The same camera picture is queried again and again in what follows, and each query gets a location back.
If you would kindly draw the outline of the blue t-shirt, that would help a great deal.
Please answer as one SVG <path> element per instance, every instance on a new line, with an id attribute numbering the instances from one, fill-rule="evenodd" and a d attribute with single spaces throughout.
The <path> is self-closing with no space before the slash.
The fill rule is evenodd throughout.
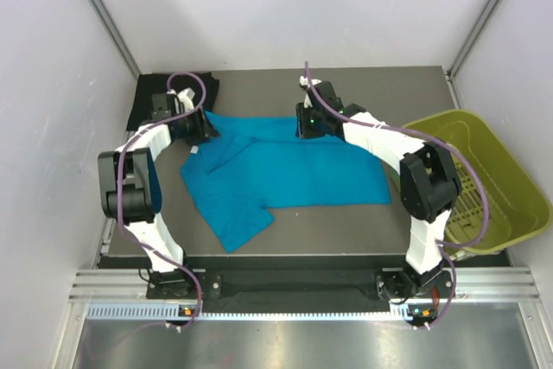
<path id="1" fill-rule="evenodd" d="M 219 136 L 198 145 L 181 177 L 227 252 L 269 227 L 273 209 L 391 202 L 381 161 L 357 146 L 300 139 L 293 117 L 207 118 Z"/>

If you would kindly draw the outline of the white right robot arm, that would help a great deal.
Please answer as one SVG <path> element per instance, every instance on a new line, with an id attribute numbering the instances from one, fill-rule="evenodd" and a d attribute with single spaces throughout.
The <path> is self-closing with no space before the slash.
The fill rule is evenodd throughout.
<path id="1" fill-rule="evenodd" d="M 423 296 L 442 271 L 438 242 L 462 186 L 450 152 L 442 146 L 393 130 L 358 105 L 343 105 L 333 85 L 303 75 L 305 99 L 296 105 L 297 136 L 338 137 L 391 167 L 401 202 L 410 215 L 410 243 L 401 277 L 407 293 Z"/>

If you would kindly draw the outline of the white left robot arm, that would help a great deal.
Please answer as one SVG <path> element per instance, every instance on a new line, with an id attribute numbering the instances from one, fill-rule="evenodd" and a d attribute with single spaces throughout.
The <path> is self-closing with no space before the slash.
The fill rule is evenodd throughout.
<path id="1" fill-rule="evenodd" d="M 126 143 L 98 157 L 100 202 L 106 217 L 122 225 L 122 234 L 135 240 L 151 262 L 148 283 L 168 288 L 176 296 L 190 295 L 196 277 L 185 265 L 185 251 L 175 242 L 162 218 L 162 190 L 156 158 L 174 141 L 196 149 L 219 135 L 194 91 L 169 90 L 152 96 L 151 119 Z"/>

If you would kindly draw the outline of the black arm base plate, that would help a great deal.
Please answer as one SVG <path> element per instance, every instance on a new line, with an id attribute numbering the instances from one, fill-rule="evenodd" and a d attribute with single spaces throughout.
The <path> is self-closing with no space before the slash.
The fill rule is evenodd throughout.
<path id="1" fill-rule="evenodd" d="M 435 304 L 447 299 L 453 279 L 442 264 L 429 289 L 407 293 L 399 255 L 190 256 L 186 266 L 194 287 L 181 284 L 154 289 L 149 270 L 138 276 L 156 300 L 202 298 L 203 310 L 215 314 L 315 314 L 385 311 L 409 300 Z"/>

